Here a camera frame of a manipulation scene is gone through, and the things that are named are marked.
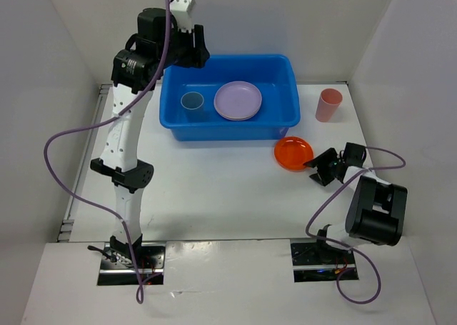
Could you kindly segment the orange plastic plate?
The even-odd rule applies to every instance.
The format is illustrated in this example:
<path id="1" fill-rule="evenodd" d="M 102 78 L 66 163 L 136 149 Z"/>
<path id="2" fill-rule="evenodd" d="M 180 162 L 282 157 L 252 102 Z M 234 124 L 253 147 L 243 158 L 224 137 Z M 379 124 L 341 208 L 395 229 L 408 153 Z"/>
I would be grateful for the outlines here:
<path id="1" fill-rule="evenodd" d="M 273 155 L 282 168 L 293 172 L 305 170 L 306 162 L 314 159 L 311 145 L 297 136 L 287 136 L 277 141 Z"/>

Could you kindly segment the blue plastic cup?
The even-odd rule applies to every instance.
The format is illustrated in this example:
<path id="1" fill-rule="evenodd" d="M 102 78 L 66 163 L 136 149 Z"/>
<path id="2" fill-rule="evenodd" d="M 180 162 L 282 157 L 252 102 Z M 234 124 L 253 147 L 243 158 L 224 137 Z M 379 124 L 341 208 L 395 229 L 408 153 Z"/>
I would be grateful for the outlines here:
<path id="1" fill-rule="evenodd" d="M 181 107 L 189 122 L 202 122 L 204 120 L 204 97 L 195 91 L 185 93 L 181 97 Z"/>

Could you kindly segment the purple plastic plate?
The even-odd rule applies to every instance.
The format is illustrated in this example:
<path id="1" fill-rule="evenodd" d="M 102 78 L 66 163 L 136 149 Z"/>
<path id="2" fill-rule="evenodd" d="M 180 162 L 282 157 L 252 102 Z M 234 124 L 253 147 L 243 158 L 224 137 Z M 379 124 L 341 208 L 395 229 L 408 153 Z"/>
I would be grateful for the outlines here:
<path id="1" fill-rule="evenodd" d="M 245 81 L 232 81 L 219 88 L 214 97 L 216 112 L 229 116 L 258 113 L 263 101 L 260 90 Z"/>

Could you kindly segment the pink plastic cup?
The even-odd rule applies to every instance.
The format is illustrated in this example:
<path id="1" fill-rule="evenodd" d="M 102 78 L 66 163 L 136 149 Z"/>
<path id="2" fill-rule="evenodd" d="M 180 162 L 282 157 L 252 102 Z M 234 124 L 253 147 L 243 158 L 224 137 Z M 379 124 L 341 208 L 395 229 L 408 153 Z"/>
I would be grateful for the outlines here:
<path id="1" fill-rule="evenodd" d="M 334 115 L 343 100 L 340 91 L 336 89 L 324 89 L 318 100 L 316 119 L 320 122 L 327 122 Z"/>

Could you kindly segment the pink plastic plate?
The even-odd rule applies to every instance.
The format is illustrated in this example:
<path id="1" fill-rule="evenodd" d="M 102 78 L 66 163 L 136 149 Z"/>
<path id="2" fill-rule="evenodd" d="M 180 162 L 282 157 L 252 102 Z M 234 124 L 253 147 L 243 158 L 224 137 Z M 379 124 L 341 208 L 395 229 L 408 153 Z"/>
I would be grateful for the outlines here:
<path id="1" fill-rule="evenodd" d="M 253 118 L 255 115 L 256 113 L 249 114 L 248 116 L 229 116 L 228 114 L 219 113 L 219 116 L 229 121 L 246 121 Z"/>

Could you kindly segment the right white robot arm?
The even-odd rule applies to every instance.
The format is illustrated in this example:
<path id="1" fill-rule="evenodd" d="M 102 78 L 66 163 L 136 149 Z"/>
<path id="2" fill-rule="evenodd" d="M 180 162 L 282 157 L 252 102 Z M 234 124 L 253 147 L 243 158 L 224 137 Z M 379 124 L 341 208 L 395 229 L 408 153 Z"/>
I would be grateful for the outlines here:
<path id="1" fill-rule="evenodd" d="M 353 192 L 346 220 L 316 235 L 313 255 L 321 263 L 363 244 L 395 246 L 402 237 L 408 190 L 377 177 L 364 166 L 366 157 L 365 146 L 348 142 L 343 151 L 330 148 L 303 164 L 316 170 L 310 178 L 319 185 L 337 180 Z"/>

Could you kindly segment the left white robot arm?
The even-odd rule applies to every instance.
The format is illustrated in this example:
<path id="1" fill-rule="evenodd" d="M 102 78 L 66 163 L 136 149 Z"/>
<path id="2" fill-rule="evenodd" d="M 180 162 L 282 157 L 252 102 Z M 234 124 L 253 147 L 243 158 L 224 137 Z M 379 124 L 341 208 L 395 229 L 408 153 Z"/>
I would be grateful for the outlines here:
<path id="1" fill-rule="evenodd" d="M 137 158 L 139 134 L 156 81 L 171 65 L 202 68 L 210 54 L 204 28 L 195 25 L 191 12 L 174 9 L 166 26 L 164 9 L 144 9 L 137 18 L 138 31 L 114 57 L 112 116 L 106 145 L 90 168 L 108 176 L 116 194 L 116 213 L 123 221 L 110 238 L 110 250 L 125 266 L 142 259 L 141 200 L 154 174 L 151 164 Z"/>

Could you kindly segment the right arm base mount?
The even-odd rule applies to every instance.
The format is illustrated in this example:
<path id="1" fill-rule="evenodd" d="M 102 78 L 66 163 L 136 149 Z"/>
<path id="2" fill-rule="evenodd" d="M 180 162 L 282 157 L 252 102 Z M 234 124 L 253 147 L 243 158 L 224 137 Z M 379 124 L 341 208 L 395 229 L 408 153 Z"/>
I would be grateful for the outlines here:
<path id="1" fill-rule="evenodd" d="M 291 242 L 291 260 L 295 283 L 358 280 L 356 261 L 351 251 L 305 241 Z"/>

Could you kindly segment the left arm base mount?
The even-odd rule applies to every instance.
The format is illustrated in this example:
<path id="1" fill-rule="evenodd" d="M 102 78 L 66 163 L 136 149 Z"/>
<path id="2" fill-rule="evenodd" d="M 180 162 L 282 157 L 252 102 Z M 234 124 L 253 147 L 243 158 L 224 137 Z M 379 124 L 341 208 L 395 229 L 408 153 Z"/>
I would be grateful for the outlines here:
<path id="1" fill-rule="evenodd" d="M 114 258 L 109 243 L 104 243 L 104 254 L 99 267 L 98 286 L 137 286 L 138 281 L 134 268 L 119 258 Z M 138 260 L 141 280 L 148 279 L 146 285 L 162 285 L 164 282 L 164 265 L 166 244 L 144 242 L 142 257 Z"/>

